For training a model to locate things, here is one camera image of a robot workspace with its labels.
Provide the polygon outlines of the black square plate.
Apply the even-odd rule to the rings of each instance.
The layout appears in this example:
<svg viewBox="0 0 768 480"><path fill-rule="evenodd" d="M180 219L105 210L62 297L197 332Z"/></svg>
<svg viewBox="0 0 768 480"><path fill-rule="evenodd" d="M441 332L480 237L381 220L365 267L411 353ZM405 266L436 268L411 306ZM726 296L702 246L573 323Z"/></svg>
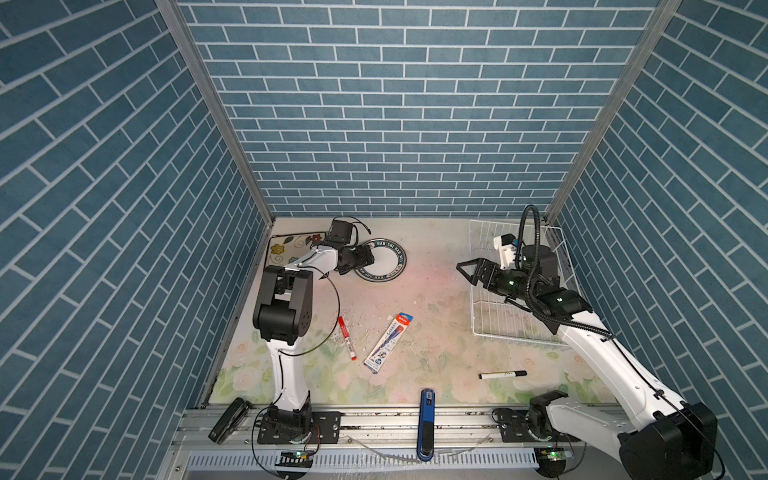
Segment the black square plate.
<svg viewBox="0 0 768 480"><path fill-rule="evenodd" d="M284 266L292 263L309 253L325 236L325 232L273 235L268 240L263 266Z"/></svg>

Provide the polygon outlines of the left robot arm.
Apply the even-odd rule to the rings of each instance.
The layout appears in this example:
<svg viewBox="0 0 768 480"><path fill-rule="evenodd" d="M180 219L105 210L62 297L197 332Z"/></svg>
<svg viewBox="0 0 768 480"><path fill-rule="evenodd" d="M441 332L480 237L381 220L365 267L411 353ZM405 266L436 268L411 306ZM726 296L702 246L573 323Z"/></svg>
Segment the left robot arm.
<svg viewBox="0 0 768 480"><path fill-rule="evenodd" d="M274 399L263 425L286 443L310 436L311 393L302 358L303 338L313 317L313 290L317 280L329 280L375 262L372 248L325 242L284 266L269 265L262 274L253 313L253 326L267 343L275 380Z"/></svg>

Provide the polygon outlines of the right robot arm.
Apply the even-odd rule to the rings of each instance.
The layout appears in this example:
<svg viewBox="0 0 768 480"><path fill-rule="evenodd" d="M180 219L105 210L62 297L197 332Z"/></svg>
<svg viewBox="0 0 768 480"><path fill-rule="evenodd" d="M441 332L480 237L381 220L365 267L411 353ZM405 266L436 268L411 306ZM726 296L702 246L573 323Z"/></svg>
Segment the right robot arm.
<svg viewBox="0 0 768 480"><path fill-rule="evenodd" d="M626 415L611 416L553 390L529 402L532 436L541 441L576 437L617 460L632 479L698 479L723 461L714 413L656 378L583 297L564 288L549 248L503 245L499 254L499 262L476 258L458 263L457 269L471 285L541 321L590 366Z"/></svg>

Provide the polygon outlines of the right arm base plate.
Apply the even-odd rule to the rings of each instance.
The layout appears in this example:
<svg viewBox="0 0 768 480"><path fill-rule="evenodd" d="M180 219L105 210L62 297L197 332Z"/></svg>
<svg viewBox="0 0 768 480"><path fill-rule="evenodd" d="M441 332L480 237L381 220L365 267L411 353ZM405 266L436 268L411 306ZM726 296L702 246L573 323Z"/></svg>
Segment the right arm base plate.
<svg viewBox="0 0 768 480"><path fill-rule="evenodd" d="M491 419L497 425L504 443L515 442L579 442L574 436L564 433L555 434L553 431L533 432L526 409L497 407L491 411Z"/></svg>

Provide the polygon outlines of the white round plate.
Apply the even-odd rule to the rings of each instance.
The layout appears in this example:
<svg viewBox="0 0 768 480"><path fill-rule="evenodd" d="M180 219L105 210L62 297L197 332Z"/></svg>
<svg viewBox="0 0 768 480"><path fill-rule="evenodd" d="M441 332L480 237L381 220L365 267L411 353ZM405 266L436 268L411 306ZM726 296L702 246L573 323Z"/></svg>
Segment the white round plate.
<svg viewBox="0 0 768 480"><path fill-rule="evenodd" d="M407 266L405 249L397 242L376 238L363 243L373 255L371 265L358 268L354 273L361 279L371 283L387 283L395 280Z"/></svg>

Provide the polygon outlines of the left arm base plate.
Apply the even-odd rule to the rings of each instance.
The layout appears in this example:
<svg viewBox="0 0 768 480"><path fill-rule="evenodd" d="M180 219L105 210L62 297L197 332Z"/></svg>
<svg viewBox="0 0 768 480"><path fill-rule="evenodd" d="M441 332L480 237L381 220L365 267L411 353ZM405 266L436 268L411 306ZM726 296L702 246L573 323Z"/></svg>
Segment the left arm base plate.
<svg viewBox="0 0 768 480"><path fill-rule="evenodd" d="M256 443L259 445L337 444L341 428L340 411L319 411L311 414L311 422L305 432L279 425L264 415L256 427Z"/></svg>

